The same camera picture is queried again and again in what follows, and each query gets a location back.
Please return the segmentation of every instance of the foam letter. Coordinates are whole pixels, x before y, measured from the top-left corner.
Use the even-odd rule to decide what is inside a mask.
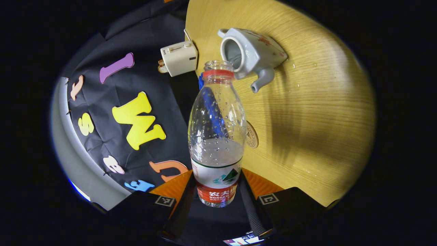
[[[118,165],[117,160],[112,155],[103,158],[103,162],[111,171],[113,171],[115,173],[120,173],[120,174],[125,173],[123,168]]]
[[[77,84],[73,83],[73,87],[71,88],[70,96],[73,101],[76,101],[76,95],[80,92],[83,85],[83,75],[79,76],[79,82]]]
[[[125,57],[114,62],[113,64],[111,64],[107,67],[102,67],[100,69],[100,74],[99,74],[100,83],[103,84],[105,82],[106,78],[115,74],[116,72],[120,71],[123,68],[133,67],[134,63],[135,63],[134,62],[134,54],[128,53]]]
[[[142,180],[138,180],[138,183],[136,181],[132,181],[131,185],[125,183],[125,186],[127,188],[131,188],[132,190],[140,190],[142,192],[146,192],[150,187],[155,187],[153,184],[147,183]]]
[[[132,128],[126,136],[126,140],[134,150],[150,140],[159,138],[165,139],[166,135],[160,125],[154,125],[153,129],[147,131],[155,121],[155,116],[139,116],[140,113],[150,113],[152,107],[145,92],[138,93],[138,97],[124,104],[121,107],[113,107],[112,115],[119,124],[131,124]]]
[[[160,162],[160,163],[153,163],[153,162],[149,162],[149,165],[152,167],[152,169],[155,172],[161,172],[162,169],[168,169],[168,168],[176,168],[177,170],[179,170],[180,174],[184,173],[184,172],[188,172],[188,168],[177,161],[166,161],[166,162]],[[174,176],[165,176],[165,175],[161,175],[161,178],[164,180],[164,182],[167,182],[171,179],[176,178],[178,175],[174,175]]]
[[[94,125],[88,113],[83,113],[82,118],[79,118],[77,124],[79,125],[80,132],[84,136],[88,136],[88,134],[94,131]]]

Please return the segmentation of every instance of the red label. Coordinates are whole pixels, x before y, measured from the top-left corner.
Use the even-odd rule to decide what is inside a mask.
[[[208,186],[204,186],[201,183],[196,181],[197,184],[197,192],[199,196],[211,203],[222,203],[230,200],[235,195],[235,191],[237,189],[237,183],[223,189],[215,189],[210,188]]]

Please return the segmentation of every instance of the yellow letter w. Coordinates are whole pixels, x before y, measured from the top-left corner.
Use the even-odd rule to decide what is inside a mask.
[[[134,150],[139,150],[139,146],[150,140],[159,138],[165,139],[166,135],[160,125],[154,125],[153,129],[147,129],[155,121],[155,116],[139,116],[138,114],[150,113],[152,107],[145,92],[138,93],[137,98],[124,104],[121,107],[113,107],[112,115],[119,124],[131,124],[132,128],[126,136],[126,140]]]

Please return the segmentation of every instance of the bottle label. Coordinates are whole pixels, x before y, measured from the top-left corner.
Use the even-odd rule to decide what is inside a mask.
[[[211,167],[191,159],[199,196],[212,203],[221,203],[235,195],[241,171],[241,159],[236,163]]]

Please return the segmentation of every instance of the wood grain surface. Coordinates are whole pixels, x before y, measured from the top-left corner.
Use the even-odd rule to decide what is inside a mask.
[[[299,187],[324,206],[341,198],[366,165],[376,125],[365,71],[333,33],[274,0],[190,0],[186,30],[204,63],[221,60],[221,28],[267,34],[289,58],[254,94],[251,75],[234,82],[259,146],[243,167],[282,188]]]

